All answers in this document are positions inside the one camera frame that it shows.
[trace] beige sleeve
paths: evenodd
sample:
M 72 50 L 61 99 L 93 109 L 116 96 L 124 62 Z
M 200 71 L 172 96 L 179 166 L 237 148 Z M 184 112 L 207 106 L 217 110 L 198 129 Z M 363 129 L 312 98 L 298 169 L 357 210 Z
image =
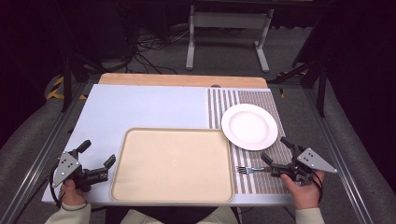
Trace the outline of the beige sleeve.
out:
M 91 205 L 84 203 L 69 206 L 62 203 L 61 209 L 46 221 L 46 224 L 88 224 L 90 223 Z
M 296 209 L 296 224 L 324 224 L 319 208 Z

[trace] person's hand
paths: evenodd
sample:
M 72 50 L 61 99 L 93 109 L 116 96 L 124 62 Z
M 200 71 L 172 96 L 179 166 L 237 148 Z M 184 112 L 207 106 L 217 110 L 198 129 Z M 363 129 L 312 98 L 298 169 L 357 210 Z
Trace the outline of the person's hand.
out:
M 320 181 L 323 182 L 324 172 L 315 171 Z M 318 207 L 319 191 L 314 184 L 297 186 L 288 175 L 281 175 L 283 182 L 291 193 L 291 197 L 294 200 L 295 209 L 306 209 Z
M 72 179 L 67 179 L 64 182 L 61 186 L 61 193 L 62 201 L 69 206 L 86 203 L 84 192 L 81 189 L 76 189 L 76 184 Z

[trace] dark background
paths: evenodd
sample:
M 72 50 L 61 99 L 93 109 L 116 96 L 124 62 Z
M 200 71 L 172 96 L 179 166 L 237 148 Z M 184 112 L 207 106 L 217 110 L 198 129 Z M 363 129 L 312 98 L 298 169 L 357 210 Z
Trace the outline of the dark background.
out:
M 96 62 L 120 58 L 127 53 L 125 21 L 116 1 L 59 1 L 78 51 Z M 0 6 L 0 147 L 40 106 L 46 103 L 44 89 L 62 71 L 62 53 L 57 34 L 50 27 L 46 1 L 2 1 Z M 189 6 L 129 5 L 134 20 L 159 37 L 169 27 L 188 23 Z M 302 63 L 325 52 L 329 80 L 340 105 L 382 175 L 396 190 L 396 93 L 393 90 L 396 63 L 393 1 L 343 1 L 348 10 L 323 14 L 310 36 Z M 257 8 L 228 10 L 254 12 Z M 320 13 L 311 9 L 279 9 L 272 25 L 292 28 L 314 26 Z

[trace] gray striped placemat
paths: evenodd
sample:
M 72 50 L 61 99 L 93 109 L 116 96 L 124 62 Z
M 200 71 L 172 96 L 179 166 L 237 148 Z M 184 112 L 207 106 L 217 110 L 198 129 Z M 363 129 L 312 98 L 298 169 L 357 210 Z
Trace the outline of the gray striped placemat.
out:
M 224 112 L 233 105 L 257 105 L 270 113 L 278 127 L 278 137 L 273 145 L 265 149 L 275 163 L 290 162 L 290 150 L 281 142 L 285 136 L 282 124 L 277 114 L 276 105 L 270 90 L 240 91 L 233 89 L 208 89 L 208 126 L 211 129 L 221 129 L 221 118 Z M 280 178 L 271 177 L 267 173 L 241 175 L 236 172 L 236 166 L 263 167 L 267 166 L 260 158 L 261 151 L 248 151 L 230 142 L 231 161 L 233 166 L 233 185 L 235 193 L 243 194 L 285 194 L 288 190 Z

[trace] gray carpet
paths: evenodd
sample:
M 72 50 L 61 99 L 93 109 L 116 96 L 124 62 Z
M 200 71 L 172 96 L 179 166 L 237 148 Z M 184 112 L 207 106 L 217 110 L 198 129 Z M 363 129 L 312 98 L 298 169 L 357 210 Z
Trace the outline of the gray carpet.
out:
M 276 74 L 291 69 L 291 62 L 297 55 L 301 45 L 309 35 L 310 29 L 279 29 L 270 30 L 264 44 L 271 72 L 261 71 L 256 52 L 252 47 L 254 31 L 243 31 L 239 35 L 226 35 L 220 31 L 202 31 L 196 37 L 196 51 L 194 69 L 185 70 L 188 36 L 161 50 L 150 50 L 143 53 L 151 63 L 157 66 L 170 67 L 179 74 L 264 77 L 273 79 Z M 117 64 L 118 60 L 107 60 L 104 66 Z M 147 72 L 146 68 L 132 61 L 129 69 L 134 72 Z M 156 73 L 147 67 L 149 73 Z M 171 70 L 158 68 L 164 74 L 172 74 Z M 98 76 L 92 76 L 85 86 L 84 93 L 89 93 L 92 83 L 97 82 Z M 49 88 L 56 79 L 49 83 Z M 279 86 L 270 85 L 276 101 L 279 116 L 286 136 L 290 141 L 312 147 L 324 159 L 332 163 L 329 144 L 320 129 L 315 113 L 308 103 L 305 91 L 296 86 L 282 85 L 285 88 L 285 98 L 279 94 Z M 84 100 L 77 100 L 73 110 L 68 115 L 59 137 L 53 143 L 48 162 L 43 167 L 36 181 L 35 189 L 49 174 L 50 167 L 59 157 L 66 145 L 70 133 L 78 120 L 79 113 L 84 106 Z M 46 144 L 57 119 L 64 116 L 60 113 L 63 101 L 49 99 L 9 138 L 0 150 L 0 214 L 7 211 L 25 175 L 29 172 L 40 149 Z M 367 206 L 372 220 L 366 223 L 396 223 L 396 198 L 382 175 L 368 156 L 359 137 L 350 126 L 342 108 L 328 85 L 326 91 L 324 120 L 332 131 L 333 138 L 340 148 L 347 164 L 348 171 Z M 51 204 L 40 202 L 43 190 L 40 190 L 31 201 L 19 223 L 43 223 L 57 208 Z M 324 196 L 320 208 L 326 223 L 364 223 L 357 215 L 353 203 L 348 196 L 346 183 L 339 175 L 326 175 L 324 181 Z M 244 224 L 254 223 L 293 223 L 285 208 L 279 206 L 241 208 Z M 91 223 L 105 223 L 103 211 L 92 214 Z

